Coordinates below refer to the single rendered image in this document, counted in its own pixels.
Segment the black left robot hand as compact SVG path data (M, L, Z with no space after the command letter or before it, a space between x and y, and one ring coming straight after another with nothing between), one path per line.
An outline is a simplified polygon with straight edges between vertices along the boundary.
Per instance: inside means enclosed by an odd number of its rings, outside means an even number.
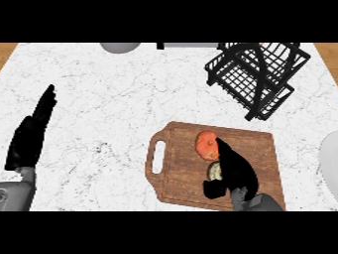
M24 118L15 130L5 163L7 171L15 171L21 167L36 167L57 103L55 86L51 84L39 100L35 113Z

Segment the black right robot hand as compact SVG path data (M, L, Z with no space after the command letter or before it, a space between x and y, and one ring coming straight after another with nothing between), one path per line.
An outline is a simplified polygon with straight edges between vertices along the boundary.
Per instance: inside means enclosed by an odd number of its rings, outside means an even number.
M227 195L227 191L247 190L246 200L255 198L259 182L255 168L249 160L238 154L230 144L218 138L221 153L222 180L204 181L204 195L215 199Z

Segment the brown wooden cutting board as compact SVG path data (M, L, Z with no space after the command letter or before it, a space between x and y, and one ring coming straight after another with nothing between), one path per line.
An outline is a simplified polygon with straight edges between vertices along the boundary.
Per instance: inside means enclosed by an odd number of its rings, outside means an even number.
M209 199L203 183L221 177L219 161L199 154L196 141L203 131L212 131L249 160L266 193L286 208L272 134L252 130L172 121L150 141L145 177L160 201L213 210L233 210L231 194Z

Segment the orange frosted cupcake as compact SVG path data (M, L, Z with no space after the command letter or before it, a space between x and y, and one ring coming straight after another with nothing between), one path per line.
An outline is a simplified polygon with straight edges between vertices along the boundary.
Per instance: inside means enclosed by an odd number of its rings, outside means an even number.
M218 134L215 131L203 131L196 140L196 151L200 157L212 163L209 169L209 179L222 180L222 167L219 161L219 143Z

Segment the grey round bowl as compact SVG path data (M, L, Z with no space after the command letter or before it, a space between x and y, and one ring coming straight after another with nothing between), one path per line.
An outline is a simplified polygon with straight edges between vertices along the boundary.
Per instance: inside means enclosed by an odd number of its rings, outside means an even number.
M126 54L139 47L139 43L101 43L101 47L113 54Z

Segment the grey flat appliance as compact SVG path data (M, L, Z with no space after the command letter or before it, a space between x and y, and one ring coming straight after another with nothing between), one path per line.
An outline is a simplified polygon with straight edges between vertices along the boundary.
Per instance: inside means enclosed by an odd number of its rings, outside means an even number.
M218 48L219 43L157 43L157 50L168 48Z

